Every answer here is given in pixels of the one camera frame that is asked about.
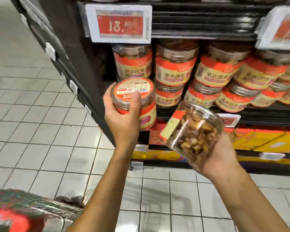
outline hand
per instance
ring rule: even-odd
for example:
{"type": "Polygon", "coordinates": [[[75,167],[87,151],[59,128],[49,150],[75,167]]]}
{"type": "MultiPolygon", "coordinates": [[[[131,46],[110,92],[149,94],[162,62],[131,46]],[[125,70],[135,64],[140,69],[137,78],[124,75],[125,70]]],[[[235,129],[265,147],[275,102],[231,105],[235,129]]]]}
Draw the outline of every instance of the hand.
{"type": "Polygon", "coordinates": [[[201,156],[198,165],[189,162],[195,171],[204,175],[212,182],[230,169],[240,167],[236,152],[226,132],[223,132],[209,156],[201,156]]]}
{"type": "Polygon", "coordinates": [[[117,112],[111,97],[111,90],[115,85],[116,82],[110,85],[103,96],[105,120],[114,136],[117,148],[134,148],[140,132],[141,95],[139,92],[134,92],[129,113],[121,115],[117,112]]]}

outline tiled floor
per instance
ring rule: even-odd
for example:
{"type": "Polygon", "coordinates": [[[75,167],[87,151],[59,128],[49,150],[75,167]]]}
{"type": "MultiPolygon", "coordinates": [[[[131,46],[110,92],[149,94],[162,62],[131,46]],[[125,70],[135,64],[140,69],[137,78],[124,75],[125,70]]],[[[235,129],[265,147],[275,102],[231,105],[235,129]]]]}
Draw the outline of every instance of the tiled floor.
{"type": "MultiPolygon", "coordinates": [[[[113,149],[9,0],[0,0],[0,188],[51,199],[90,195],[113,149]]],[[[251,176],[290,226],[290,177],[251,176]]],[[[208,179],[148,167],[128,172],[116,231],[236,228],[208,179]]]]}

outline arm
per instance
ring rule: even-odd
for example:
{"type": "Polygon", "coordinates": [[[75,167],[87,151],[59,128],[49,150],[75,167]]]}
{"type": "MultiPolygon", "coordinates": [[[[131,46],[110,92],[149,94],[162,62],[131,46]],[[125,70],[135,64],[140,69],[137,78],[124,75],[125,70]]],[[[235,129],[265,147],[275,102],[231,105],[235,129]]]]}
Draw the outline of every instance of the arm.
{"type": "Polygon", "coordinates": [[[116,149],[92,197],[68,232],[114,232],[132,152],[139,136],[140,94],[133,94],[130,112],[119,114],[111,99],[112,84],[103,97],[105,120],[116,149]]]}
{"type": "Polygon", "coordinates": [[[240,166],[226,133],[204,165],[193,168],[213,182],[240,232],[290,232],[250,175],[240,166]]]}

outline person's left hand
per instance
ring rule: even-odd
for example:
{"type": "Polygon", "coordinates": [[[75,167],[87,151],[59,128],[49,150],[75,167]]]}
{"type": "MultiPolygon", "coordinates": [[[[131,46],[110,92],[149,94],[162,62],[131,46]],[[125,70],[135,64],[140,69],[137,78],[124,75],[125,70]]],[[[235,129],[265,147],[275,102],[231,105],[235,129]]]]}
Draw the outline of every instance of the person's left hand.
{"type": "Polygon", "coordinates": [[[111,97],[114,82],[106,90],[103,101],[105,106],[105,120],[114,136],[116,148],[134,148],[139,137],[141,95],[134,92],[130,100],[129,113],[121,115],[117,112],[111,97]]]}

